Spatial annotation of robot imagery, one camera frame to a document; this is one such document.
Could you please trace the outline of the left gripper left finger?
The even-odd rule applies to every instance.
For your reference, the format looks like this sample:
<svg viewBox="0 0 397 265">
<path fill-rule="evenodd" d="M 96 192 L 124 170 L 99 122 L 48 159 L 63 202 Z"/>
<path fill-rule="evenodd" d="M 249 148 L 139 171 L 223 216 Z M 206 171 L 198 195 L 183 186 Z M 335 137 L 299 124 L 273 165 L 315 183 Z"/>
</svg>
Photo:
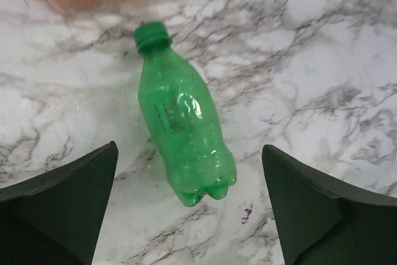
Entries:
<svg viewBox="0 0 397 265">
<path fill-rule="evenodd" d="M 110 142 L 1 189 L 1 264 L 91 264 L 112 190 Z"/>
</svg>

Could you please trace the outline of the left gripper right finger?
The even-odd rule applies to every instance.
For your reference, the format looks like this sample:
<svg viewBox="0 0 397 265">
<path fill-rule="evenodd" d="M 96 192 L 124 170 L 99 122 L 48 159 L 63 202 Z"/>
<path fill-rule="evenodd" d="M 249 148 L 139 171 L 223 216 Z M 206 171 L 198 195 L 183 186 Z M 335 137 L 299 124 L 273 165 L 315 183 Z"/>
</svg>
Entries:
<svg viewBox="0 0 397 265">
<path fill-rule="evenodd" d="M 305 165 L 273 145 L 262 164 L 286 264 L 396 264 L 396 198 Z"/>
</svg>

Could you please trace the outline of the green plastic bottle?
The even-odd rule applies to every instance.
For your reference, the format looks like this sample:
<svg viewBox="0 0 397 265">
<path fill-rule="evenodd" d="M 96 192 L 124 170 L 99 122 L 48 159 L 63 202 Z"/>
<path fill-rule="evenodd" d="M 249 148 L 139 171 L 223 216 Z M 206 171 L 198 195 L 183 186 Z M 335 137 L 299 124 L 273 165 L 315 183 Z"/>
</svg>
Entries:
<svg viewBox="0 0 397 265">
<path fill-rule="evenodd" d="M 236 163 L 207 85 L 169 45 L 140 53 L 138 101 L 168 183 L 187 207 L 205 195 L 224 198 L 236 183 Z"/>
</svg>

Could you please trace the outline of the green bottle cap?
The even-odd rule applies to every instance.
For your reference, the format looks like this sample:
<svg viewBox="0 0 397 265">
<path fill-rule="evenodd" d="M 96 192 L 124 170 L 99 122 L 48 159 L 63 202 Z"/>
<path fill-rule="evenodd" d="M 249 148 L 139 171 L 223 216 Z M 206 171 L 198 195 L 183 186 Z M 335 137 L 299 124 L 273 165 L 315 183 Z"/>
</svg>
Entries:
<svg viewBox="0 0 397 265">
<path fill-rule="evenodd" d="M 160 21 L 147 22 L 140 25 L 133 38 L 139 53 L 158 47 L 169 47 L 171 39 L 165 25 Z"/>
</svg>

